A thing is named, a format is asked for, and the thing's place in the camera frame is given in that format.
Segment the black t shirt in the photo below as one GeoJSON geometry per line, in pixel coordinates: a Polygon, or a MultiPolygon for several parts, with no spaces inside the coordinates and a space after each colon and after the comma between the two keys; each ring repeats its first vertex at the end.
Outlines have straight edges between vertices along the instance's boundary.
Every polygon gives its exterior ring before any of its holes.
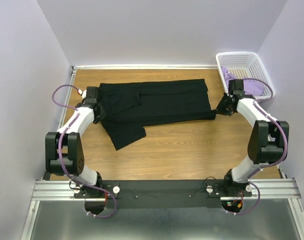
{"type": "Polygon", "coordinates": [[[205,80],[102,83],[101,124],[115,150],[146,136],[145,127],[214,120],[205,80]]]}

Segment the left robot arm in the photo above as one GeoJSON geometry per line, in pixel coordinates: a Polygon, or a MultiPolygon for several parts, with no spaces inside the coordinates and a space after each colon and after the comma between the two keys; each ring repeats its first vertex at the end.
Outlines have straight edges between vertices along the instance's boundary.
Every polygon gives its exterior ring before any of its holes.
{"type": "Polygon", "coordinates": [[[59,86],[52,94],[52,101],[60,107],[72,109],[74,113],[57,131],[45,136],[46,171],[68,177],[76,185],[74,190],[84,190],[93,198],[99,195],[107,197],[109,193],[103,189],[100,173],[86,166],[81,137],[89,125],[104,118],[105,111],[100,103],[102,95],[101,89],[95,86],[85,90],[71,84],[59,86]],[[82,101],[76,106],[57,102],[55,94],[64,87],[75,89],[82,101]]]}

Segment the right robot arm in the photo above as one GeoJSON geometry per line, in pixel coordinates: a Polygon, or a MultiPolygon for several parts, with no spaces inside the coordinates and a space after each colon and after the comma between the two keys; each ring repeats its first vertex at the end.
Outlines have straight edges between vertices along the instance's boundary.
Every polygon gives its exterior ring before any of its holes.
{"type": "Polygon", "coordinates": [[[220,190],[227,196],[246,190],[252,176],[264,168],[283,162],[288,152],[289,124],[272,117],[253,95],[246,94],[244,81],[230,80],[228,92],[223,95],[215,110],[216,114],[223,116],[239,113],[252,126],[247,156],[226,173],[220,186],[220,190]]]}

